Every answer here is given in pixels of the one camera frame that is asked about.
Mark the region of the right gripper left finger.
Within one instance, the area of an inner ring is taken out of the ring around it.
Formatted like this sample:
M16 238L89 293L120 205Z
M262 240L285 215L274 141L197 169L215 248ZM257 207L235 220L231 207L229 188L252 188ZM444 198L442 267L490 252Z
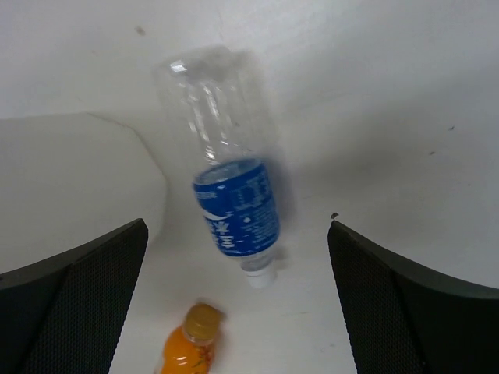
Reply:
M147 249L136 219L1 275L3 373L107 373Z

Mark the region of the blue label water bottle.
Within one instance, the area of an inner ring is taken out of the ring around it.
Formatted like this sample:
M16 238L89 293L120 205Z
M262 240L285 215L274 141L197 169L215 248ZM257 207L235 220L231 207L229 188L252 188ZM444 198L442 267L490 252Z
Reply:
M256 289L277 271L278 208L267 167L274 126L253 56L223 45L170 57L153 77L168 123L188 129L192 189L213 242Z

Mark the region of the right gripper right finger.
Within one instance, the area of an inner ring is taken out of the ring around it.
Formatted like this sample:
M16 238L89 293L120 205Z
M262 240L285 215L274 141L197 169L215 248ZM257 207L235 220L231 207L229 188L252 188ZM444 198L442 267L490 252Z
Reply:
M432 270L337 220L327 235L358 373L496 373L498 290Z

